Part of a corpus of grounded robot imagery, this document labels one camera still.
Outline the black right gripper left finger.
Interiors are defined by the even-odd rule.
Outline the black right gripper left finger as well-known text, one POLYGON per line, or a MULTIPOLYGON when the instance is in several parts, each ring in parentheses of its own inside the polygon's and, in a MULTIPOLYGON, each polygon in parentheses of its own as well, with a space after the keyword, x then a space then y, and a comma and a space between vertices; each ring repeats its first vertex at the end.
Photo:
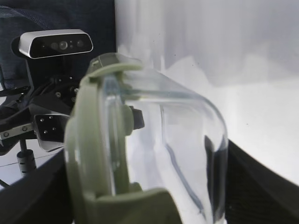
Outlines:
POLYGON ((73 221, 63 151, 0 192, 2 224, 71 224, 73 221))

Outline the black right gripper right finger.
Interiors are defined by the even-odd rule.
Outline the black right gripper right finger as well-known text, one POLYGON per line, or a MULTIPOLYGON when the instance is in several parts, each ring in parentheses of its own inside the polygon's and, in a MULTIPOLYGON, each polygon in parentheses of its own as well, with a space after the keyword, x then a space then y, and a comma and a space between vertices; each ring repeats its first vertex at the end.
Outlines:
POLYGON ((297 224, 299 187, 230 141, 225 208, 229 224, 297 224))

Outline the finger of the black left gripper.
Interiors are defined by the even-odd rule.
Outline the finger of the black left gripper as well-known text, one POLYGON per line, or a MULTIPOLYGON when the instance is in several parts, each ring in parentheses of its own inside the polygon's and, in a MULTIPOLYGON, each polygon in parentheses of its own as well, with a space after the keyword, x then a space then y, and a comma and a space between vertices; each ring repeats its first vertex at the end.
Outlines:
POLYGON ((141 129, 145 127, 142 111, 130 106, 134 119, 134 129, 141 129))

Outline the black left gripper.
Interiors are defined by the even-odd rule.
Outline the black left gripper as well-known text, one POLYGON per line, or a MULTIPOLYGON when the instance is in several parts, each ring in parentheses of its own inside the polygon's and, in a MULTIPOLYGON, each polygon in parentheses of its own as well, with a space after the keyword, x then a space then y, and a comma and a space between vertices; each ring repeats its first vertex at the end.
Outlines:
POLYGON ((76 101, 79 80, 64 59, 25 60, 28 82, 0 92, 0 154, 17 143, 36 139, 46 152, 63 147, 66 122, 76 101))

